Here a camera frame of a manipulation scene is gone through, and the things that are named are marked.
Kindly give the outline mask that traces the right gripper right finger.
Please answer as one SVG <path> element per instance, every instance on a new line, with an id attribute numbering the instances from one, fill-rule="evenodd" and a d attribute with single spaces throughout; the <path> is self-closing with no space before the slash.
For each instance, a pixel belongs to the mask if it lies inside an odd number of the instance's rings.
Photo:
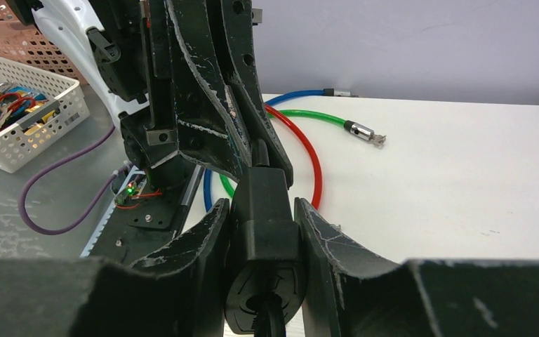
<path id="1" fill-rule="evenodd" d="M 539 260 L 395 263 L 295 201 L 307 336 L 539 336 Z"/>

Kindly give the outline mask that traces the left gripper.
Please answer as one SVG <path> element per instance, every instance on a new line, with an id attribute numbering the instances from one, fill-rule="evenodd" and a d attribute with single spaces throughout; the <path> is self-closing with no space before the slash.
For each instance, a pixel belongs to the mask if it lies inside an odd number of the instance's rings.
<path id="1" fill-rule="evenodd" d="M 201 166 L 233 180 L 267 159 L 293 185 L 293 165 L 260 92 L 250 1 L 92 1 L 88 31 L 129 160 L 154 186 Z"/>

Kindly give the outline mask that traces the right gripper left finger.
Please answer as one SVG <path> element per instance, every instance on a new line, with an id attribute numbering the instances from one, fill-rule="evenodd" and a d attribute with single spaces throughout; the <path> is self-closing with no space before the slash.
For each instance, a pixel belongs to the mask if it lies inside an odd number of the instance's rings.
<path id="1" fill-rule="evenodd" d="M 221 336 L 229 202 L 124 267 L 0 259 L 0 336 Z"/>

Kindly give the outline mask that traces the black padlock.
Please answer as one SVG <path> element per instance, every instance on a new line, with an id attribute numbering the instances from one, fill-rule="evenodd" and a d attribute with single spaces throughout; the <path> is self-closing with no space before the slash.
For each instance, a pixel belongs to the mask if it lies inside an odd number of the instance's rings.
<path id="1" fill-rule="evenodd" d="M 263 140 L 234 192 L 226 257 L 225 320 L 237 335 L 285 336 L 300 309 L 307 271 L 285 173 L 270 166 Z"/>

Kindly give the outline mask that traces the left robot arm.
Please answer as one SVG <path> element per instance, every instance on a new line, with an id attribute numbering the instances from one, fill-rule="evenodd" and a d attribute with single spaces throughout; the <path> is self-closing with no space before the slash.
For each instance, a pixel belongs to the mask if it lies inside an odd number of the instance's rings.
<path id="1" fill-rule="evenodd" d="M 9 1 L 77 67 L 160 189 L 193 166 L 233 180 L 265 161 L 293 167 L 262 99 L 250 1 Z"/>

